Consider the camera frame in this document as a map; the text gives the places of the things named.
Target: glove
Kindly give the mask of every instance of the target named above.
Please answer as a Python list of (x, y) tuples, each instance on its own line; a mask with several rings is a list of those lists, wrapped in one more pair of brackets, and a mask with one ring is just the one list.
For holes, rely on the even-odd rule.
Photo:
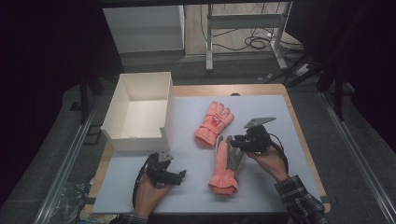
[(201, 147), (214, 146), (216, 138), (227, 125), (233, 121), (230, 109), (224, 109), (224, 104), (214, 101), (206, 112), (204, 123), (194, 132), (195, 141)]
[(245, 152), (238, 147), (231, 147), (231, 136), (227, 137), (227, 142), (219, 136), (216, 143), (216, 167), (209, 187), (216, 194), (233, 195), (238, 192), (238, 182), (236, 177), (245, 158)]

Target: metal frame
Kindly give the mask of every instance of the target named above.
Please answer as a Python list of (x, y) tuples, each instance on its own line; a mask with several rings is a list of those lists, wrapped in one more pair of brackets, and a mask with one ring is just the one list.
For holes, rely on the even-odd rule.
[(206, 41), (206, 71), (213, 71), (212, 30), (218, 29), (250, 29), (250, 28), (278, 28), (275, 41), (271, 48), (276, 56), (281, 70), (287, 69), (285, 60), (279, 49), (280, 39), (289, 16), (291, 2), (286, 3), (281, 14), (258, 15), (212, 15), (212, 5), (207, 5), (207, 41)]

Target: person's right hand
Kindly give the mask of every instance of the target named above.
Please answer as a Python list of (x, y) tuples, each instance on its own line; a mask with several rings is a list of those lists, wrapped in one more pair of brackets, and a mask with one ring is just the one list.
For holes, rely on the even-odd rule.
[(246, 154), (251, 159), (255, 160), (276, 182), (290, 178), (286, 172), (285, 163), (274, 147), (270, 146), (269, 149), (262, 154), (257, 154), (255, 152), (247, 152)]

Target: plaid sleeve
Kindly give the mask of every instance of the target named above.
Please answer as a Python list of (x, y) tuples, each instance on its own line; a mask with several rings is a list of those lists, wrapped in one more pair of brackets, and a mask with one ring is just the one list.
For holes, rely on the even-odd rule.
[(276, 183), (275, 187), (289, 213), (301, 223), (328, 223), (323, 204), (308, 193), (299, 176)]
[(134, 214), (123, 215), (120, 224), (147, 224), (148, 217), (137, 217)]

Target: red logo on glove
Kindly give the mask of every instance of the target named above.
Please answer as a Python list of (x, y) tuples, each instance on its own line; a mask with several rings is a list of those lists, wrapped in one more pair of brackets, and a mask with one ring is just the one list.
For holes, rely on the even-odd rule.
[(221, 120), (218, 118), (218, 117), (216, 117), (216, 116), (213, 116), (212, 117), (212, 125), (213, 126), (215, 126), (215, 127), (218, 127), (218, 125), (221, 123)]

